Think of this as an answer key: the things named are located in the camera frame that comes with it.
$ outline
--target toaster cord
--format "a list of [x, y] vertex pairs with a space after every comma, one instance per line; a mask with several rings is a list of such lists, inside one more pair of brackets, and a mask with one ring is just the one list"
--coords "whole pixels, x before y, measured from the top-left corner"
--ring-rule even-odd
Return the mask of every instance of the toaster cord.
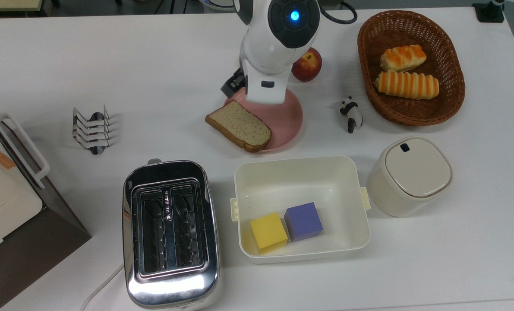
[[103, 282], [98, 288], [95, 289], [95, 291], [88, 296], [88, 298], [86, 298], [85, 302], [83, 303], [82, 307], [80, 308], [80, 311], [84, 311], [84, 309], [86, 309], [86, 306], [88, 305], [88, 303], [90, 303], [91, 299], [93, 299], [98, 293], [99, 291], [101, 291], [107, 284], [109, 284], [109, 282], [111, 282], [111, 280], [113, 280], [114, 277], [117, 276], [117, 274], [119, 274], [119, 272], [124, 268], [124, 263], [122, 263], [118, 268], [117, 270], [115, 270], [115, 272], [113, 272], [113, 274], [111, 274], [111, 276], [109, 276], [107, 278], [107, 280], [105, 280], [105, 282]]

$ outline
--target foam block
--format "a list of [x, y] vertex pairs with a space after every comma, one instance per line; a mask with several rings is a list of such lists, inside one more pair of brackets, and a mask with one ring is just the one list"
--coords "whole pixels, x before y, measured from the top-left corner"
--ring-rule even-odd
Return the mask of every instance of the foam block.
[[286, 246], [288, 236], [278, 213], [251, 220], [249, 224], [259, 254], [266, 254]]
[[322, 223], [314, 203], [290, 207], [284, 215], [291, 242], [312, 238], [322, 232]]

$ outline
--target stainless steel toaster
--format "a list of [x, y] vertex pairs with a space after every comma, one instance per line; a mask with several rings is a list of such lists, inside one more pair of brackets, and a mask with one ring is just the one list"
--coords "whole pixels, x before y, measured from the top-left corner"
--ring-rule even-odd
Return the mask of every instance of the stainless steel toaster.
[[123, 191], [126, 289], [148, 309], [198, 310], [221, 291], [217, 223], [207, 175], [191, 161], [146, 165]]

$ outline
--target purple cube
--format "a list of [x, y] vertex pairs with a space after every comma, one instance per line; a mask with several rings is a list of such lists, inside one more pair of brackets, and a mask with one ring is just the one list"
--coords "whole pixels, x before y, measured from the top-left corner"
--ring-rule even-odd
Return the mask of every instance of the purple cube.
[[284, 215], [291, 242], [312, 238], [322, 232], [314, 202], [290, 207]]

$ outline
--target blue light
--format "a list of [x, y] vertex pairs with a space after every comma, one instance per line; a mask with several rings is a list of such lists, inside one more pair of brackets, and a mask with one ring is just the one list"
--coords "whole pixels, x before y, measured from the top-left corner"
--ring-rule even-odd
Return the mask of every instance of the blue light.
[[293, 12], [291, 14], [291, 18], [292, 18], [292, 20], [298, 20], [299, 19], [299, 12], [297, 12], [296, 10], [293, 10]]

